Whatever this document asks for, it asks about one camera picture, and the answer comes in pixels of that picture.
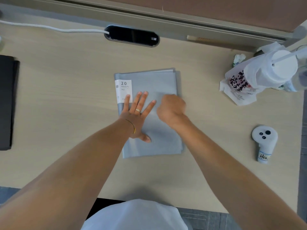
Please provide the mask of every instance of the gray folder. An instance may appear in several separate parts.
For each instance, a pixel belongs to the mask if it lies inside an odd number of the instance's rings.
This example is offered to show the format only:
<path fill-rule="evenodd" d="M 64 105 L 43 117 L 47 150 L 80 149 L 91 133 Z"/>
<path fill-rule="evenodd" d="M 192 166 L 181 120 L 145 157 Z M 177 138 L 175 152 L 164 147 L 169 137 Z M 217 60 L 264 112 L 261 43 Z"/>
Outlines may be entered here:
<path fill-rule="evenodd" d="M 157 108 L 161 104 L 164 94 L 176 94 L 176 72 L 174 69 L 146 71 L 137 73 L 116 73 L 115 80 L 131 80 L 133 99 L 141 91 L 148 91 L 143 110 L 152 100 L 157 103 L 147 116 L 142 131 L 147 134 L 151 143 L 145 143 L 140 139 L 131 139 L 125 143 L 122 149 L 123 158 L 136 156 L 150 156 L 161 154 L 180 154 L 183 150 L 180 136 L 167 124 L 159 120 Z M 118 113 L 123 109 L 123 103 L 118 103 Z"/>

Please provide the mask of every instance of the straw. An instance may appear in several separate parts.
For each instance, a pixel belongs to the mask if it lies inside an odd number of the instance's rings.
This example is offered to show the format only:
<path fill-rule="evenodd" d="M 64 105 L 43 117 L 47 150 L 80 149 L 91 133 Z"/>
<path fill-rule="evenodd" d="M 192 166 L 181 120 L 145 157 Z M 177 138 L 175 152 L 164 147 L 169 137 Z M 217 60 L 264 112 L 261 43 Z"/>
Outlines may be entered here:
<path fill-rule="evenodd" d="M 291 57 L 291 56 L 298 55 L 298 54 L 301 54 L 301 53 L 304 53 L 304 54 L 305 54 L 304 56 L 307 57 L 307 47 L 305 47 L 305 48 L 303 48 L 303 49 L 301 49 L 301 50 L 292 52 L 292 53 L 290 53 L 290 54 L 287 54 L 287 55 L 285 55 L 285 56 L 282 56 L 282 57 L 280 57 L 280 58 L 278 58 L 278 59 L 276 59 L 276 60 L 273 60 L 273 61 L 272 61 L 272 65 L 274 65 L 274 64 L 276 64 L 277 62 L 280 62 L 280 61 L 282 61 L 282 60 L 285 60 L 285 59 L 287 59 L 287 58 L 289 58 L 289 57 Z"/>

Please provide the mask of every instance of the desk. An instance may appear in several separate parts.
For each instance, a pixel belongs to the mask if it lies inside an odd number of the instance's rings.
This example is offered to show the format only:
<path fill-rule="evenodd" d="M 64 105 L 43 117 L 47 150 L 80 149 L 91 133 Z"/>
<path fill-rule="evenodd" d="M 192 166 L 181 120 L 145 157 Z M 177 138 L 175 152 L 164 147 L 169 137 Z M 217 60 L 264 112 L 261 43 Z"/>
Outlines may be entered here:
<path fill-rule="evenodd" d="M 0 186 L 23 187 L 77 143 L 115 121 L 114 73 L 174 67 L 181 72 L 192 122 L 296 211 L 303 93 L 267 89 L 257 102 L 236 106 L 219 92 L 219 82 L 234 55 L 242 52 L 167 38 L 148 48 L 110 42 L 102 34 L 0 27 L 2 54 L 21 61 L 13 147 L 0 152 Z M 275 128 L 279 135 L 270 165 L 256 161 L 251 131 L 258 124 Z M 120 155 L 99 197 L 226 212 L 188 150 L 130 159 Z"/>

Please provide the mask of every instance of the forearm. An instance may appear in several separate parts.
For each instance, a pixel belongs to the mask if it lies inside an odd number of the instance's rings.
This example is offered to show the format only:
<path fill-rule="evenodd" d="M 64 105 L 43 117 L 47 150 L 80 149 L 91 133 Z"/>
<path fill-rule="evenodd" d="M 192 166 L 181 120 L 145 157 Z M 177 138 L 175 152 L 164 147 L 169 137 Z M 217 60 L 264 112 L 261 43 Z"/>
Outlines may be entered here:
<path fill-rule="evenodd" d="M 2 229 L 80 229 L 132 131 L 117 120 L 63 155 L 0 209 Z"/>
<path fill-rule="evenodd" d="M 306 229 L 281 198 L 187 117 L 173 125 L 210 188 L 243 229 Z"/>

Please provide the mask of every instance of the person's left hand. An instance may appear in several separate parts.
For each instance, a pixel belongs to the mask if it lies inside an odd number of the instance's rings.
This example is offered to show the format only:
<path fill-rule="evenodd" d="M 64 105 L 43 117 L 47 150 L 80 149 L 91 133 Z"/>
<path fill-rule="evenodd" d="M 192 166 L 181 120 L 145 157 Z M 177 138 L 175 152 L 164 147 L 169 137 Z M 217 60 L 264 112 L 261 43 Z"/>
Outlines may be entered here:
<path fill-rule="evenodd" d="M 147 106 L 147 108 L 141 113 L 145 100 L 148 96 L 148 92 L 145 91 L 140 99 L 141 94 L 142 92 L 138 92 L 135 99 L 133 100 L 130 110 L 129 110 L 130 95 L 129 94 L 126 95 L 124 101 L 124 109 L 122 110 L 119 118 L 126 119 L 134 125 L 136 132 L 135 134 L 133 134 L 133 132 L 131 133 L 130 135 L 131 138 L 133 139 L 139 138 L 147 143 L 150 143 L 151 142 L 150 138 L 147 135 L 145 135 L 141 130 L 147 115 L 151 112 L 152 108 L 154 107 L 157 101 L 152 100 L 151 103 Z"/>

